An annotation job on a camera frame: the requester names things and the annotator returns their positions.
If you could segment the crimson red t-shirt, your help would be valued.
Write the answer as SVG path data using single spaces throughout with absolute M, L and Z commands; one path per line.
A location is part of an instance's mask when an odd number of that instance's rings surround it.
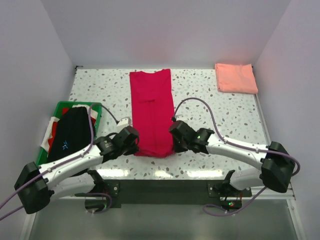
M 129 74 L 133 127 L 139 133 L 141 157 L 166 158 L 174 153 L 169 133 L 174 114 L 171 70 Z

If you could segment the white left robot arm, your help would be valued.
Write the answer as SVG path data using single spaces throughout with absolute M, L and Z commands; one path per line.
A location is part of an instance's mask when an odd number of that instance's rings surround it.
M 14 189 L 27 214 L 34 214 L 50 202 L 71 195 L 100 196 L 105 184 L 96 170 L 90 170 L 122 155 L 138 151 L 139 132 L 127 126 L 113 138 L 102 136 L 92 144 L 59 160 L 37 166 L 26 164 Z

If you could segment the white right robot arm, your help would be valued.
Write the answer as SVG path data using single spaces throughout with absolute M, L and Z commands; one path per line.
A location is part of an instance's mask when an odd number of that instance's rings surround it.
M 252 144 L 222 136 L 218 130 L 194 130 L 186 122 L 177 120 L 169 128 L 174 150 L 193 151 L 231 158 L 250 166 L 245 170 L 231 170 L 222 184 L 230 197 L 251 187 L 265 186 L 277 193 L 286 193 L 298 164 L 278 142 L 270 145 Z

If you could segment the black t-shirt with logo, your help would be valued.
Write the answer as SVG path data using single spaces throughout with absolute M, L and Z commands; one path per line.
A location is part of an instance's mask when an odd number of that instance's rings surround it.
M 68 109 L 57 122 L 47 162 L 57 161 L 88 146 L 91 143 L 91 134 L 96 133 L 96 129 L 92 129 L 93 131 L 90 129 L 86 107 Z

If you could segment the folded salmon pink t-shirt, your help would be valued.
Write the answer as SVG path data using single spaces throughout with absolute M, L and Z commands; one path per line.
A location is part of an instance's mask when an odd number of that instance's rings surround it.
M 223 93 L 257 94 L 258 87 L 253 66 L 216 63 L 214 66 L 217 88 Z

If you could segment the black mounting base plate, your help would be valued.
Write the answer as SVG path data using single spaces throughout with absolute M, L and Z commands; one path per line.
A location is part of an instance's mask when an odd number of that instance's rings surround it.
M 223 180 L 126 180 L 109 179 L 98 187 L 106 196 L 87 196 L 87 211 L 100 212 L 122 205 L 206 205 L 214 204 L 227 210 L 242 207 L 242 198 L 251 197 L 250 188 L 242 191 L 227 188 Z

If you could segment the aluminium frame rail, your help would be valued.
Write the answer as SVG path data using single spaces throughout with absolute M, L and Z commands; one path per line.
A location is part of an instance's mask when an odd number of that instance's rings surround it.
M 289 185 L 289 189 L 286 193 L 279 193 L 276 191 L 273 191 L 269 188 L 265 189 L 262 193 L 259 194 L 257 199 L 263 199 L 263 200 L 295 200 L 295 194 L 292 189 L 292 186 Z

